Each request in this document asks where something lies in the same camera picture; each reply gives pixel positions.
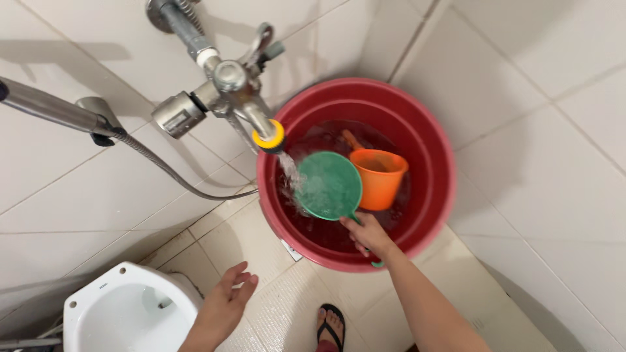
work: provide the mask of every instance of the bathroom wall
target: bathroom wall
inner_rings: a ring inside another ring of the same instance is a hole
[[[230,195],[255,178],[255,157],[208,117],[176,141],[150,118],[156,104],[203,83],[144,0],[4,0],[0,76],[68,101],[102,96],[124,127],[190,183]],[[272,106],[315,81],[355,73],[378,0],[203,0],[198,12],[223,58],[238,58],[268,21],[287,52],[269,63]],[[0,337],[34,336],[94,275],[138,261],[218,202],[186,192],[125,145],[0,105]]]
[[[454,0],[398,84],[455,150],[449,226],[562,352],[626,346],[625,18]]]

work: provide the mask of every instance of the shower hose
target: shower hose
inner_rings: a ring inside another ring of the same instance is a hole
[[[236,194],[236,195],[229,195],[229,196],[226,196],[226,197],[217,197],[216,195],[210,195],[210,194],[203,193],[203,192],[199,191],[198,189],[196,189],[194,186],[190,185],[187,181],[185,181],[178,174],[178,172],[174,171],[174,169],[172,169],[169,165],[167,165],[167,163],[164,162],[163,159],[158,157],[148,147],[146,147],[145,145],[141,144],[141,142],[139,142],[138,140],[134,139],[131,135],[129,135],[127,133],[116,133],[113,137],[115,137],[115,138],[119,139],[120,141],[126,143],[129,147],[131,147],[132,149],[135,149],[137,152],[142,154],[144,157],[148,158],[156,166],[160,167],[161,170],[165,171],[165,173],[167,173],[171,178],[176,180],[176,182],[178,182],[181,186],[185,187],[189,192],[197,195],[198,197],[202,197],[202,198],[206,198],[206,199],[210,199],[210,200],[231,200],[231,199],[242,198],[242,197],[245,197],[247,195],[257,193],[259,191],[258,189],[255,189],[255,190],[251,190],[250,192],[246,192],[246,193],[242,193],[242,194]]]

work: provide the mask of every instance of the flip-flop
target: flip-flop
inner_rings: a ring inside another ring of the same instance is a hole
[[[320,309],[326,310],[326,313],[328,313],[328,311],[332,311],[339,317],[339,321],[341,321],[341,323],[344,325],[344,330],[343,330],[344,342],[343,343],[341,342],[341,340],[339,339],[339,336],[337,336],[337,333],[335,333],[332,327],[326,322],[326,319],[324,319],[324,322],[322,323],[322,325],[319,327],[319,329],[317,329],[317,342],[319,343],[319,336],[322,334],[322,331],[326,329],[331,334],[332,338],[335,340],[335,343],[339,347],[339,352],[343,352],[344,343],[346,342],[346,320],[344,319],[344,315],[341,314],[341,311],[339,310],[339,308],[333,306],[330,303],[322,304]]]

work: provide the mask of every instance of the white toilet bowl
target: white toilet bowl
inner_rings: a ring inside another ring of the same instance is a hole
[[[123,262],[71,295],[65,352],[176,352],[202,306],[183,274]]]

